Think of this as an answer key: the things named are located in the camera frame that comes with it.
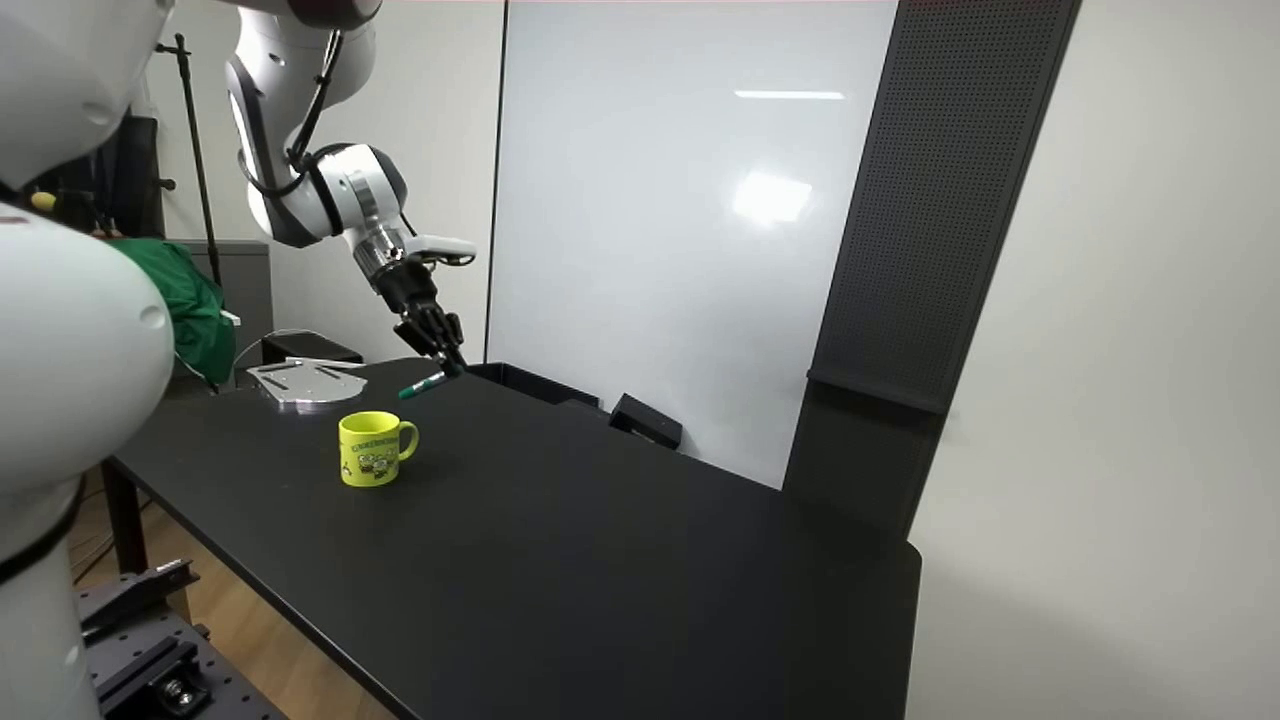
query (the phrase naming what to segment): table surface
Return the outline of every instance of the table surface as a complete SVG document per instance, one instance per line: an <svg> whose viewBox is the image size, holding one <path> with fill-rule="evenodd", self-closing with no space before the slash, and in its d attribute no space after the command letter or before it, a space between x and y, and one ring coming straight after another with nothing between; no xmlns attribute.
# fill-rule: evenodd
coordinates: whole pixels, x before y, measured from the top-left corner
<svg viewBox="0 0 1280 720"><path fill-rule="evenodd" d="M894 715L894 547L781 491L426 364L360 409L421 422L391 487L335 477L335 415L166 398L119 466L388 706L506 715Z"/></svg>

